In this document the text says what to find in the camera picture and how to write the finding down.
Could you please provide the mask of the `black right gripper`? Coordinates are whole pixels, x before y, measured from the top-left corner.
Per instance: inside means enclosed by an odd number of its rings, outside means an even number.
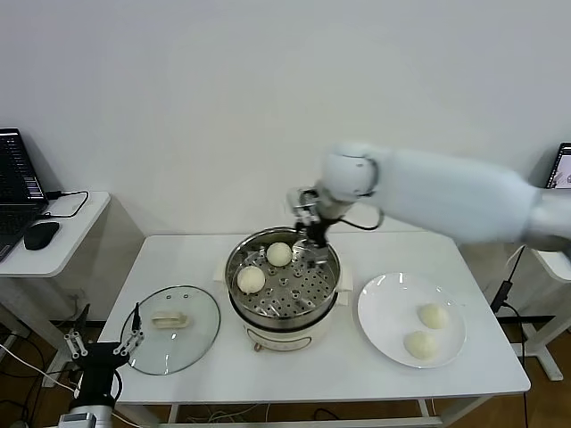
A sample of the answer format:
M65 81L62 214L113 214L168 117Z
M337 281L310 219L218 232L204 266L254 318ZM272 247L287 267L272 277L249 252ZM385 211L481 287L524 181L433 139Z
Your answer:
M293 244L293 254L296 258L306 258L309 268L316 268L328 263L327 231L333 225L331 218L318 217L305 227L307 239L299 239Z

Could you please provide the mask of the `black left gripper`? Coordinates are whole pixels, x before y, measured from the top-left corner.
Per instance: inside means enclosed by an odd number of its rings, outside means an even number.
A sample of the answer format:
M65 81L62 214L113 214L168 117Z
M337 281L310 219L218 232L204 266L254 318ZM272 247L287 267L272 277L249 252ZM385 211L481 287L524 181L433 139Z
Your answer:
M74 404L115 404L117 398L112 396L112 384L117 369L126 365L129 354L144 339L141 329L139 303L132 311L131 330L126 339L119 342L94 342L85 345L82 334L86 328L90 310L88 303L73 321L71 329L63 336L72 360L83 372L79 395Z

